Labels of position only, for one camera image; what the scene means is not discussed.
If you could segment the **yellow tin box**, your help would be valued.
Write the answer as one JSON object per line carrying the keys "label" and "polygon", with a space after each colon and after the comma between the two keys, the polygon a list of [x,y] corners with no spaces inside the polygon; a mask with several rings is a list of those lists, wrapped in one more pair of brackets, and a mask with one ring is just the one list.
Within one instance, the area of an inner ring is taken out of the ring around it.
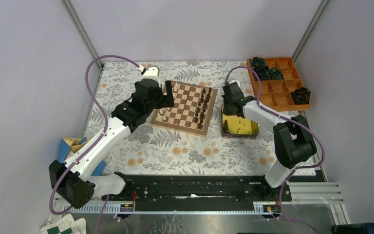
{"label": "yellow tin box", "polygon": [[259,135],[259,126],[249,119],[228,116],[224,113],[222,106],[221,136],[223,138],[245,138],[255,139]]}

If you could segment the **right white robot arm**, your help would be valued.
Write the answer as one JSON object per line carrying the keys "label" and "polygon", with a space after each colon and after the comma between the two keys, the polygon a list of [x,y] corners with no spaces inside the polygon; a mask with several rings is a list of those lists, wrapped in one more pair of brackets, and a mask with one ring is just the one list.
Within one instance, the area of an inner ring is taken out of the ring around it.
{"label": "right white robot arm", "polygon": [[274,136],[276,162],[264,176],[260,194],[271,201],[279,195],[279,186],[302,162],[306,162],[317,152],[317,146],[309,132],[306,118],[301,115],[283,115],[257,100],[245,97],[237,82],[223,86],[223,113],[254,121],[271,131]]}

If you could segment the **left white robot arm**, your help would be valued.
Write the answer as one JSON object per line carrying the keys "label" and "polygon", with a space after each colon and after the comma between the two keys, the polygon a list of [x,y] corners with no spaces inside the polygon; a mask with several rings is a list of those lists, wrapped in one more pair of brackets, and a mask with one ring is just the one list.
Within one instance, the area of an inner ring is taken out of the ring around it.
{"label": "left white robot arm", "polygon": [[79,209],[92,198],[115,195],[119,200],[131,196],[131,186],[117,174],[93,176],[99,163],[123,139],[144,124],[153,110],[174,106],[172,82],[161,87],[154,79],[135,84],[131,97],[117,105],[106,126],[73,156],[49,166],[53,190],[72,207]]}

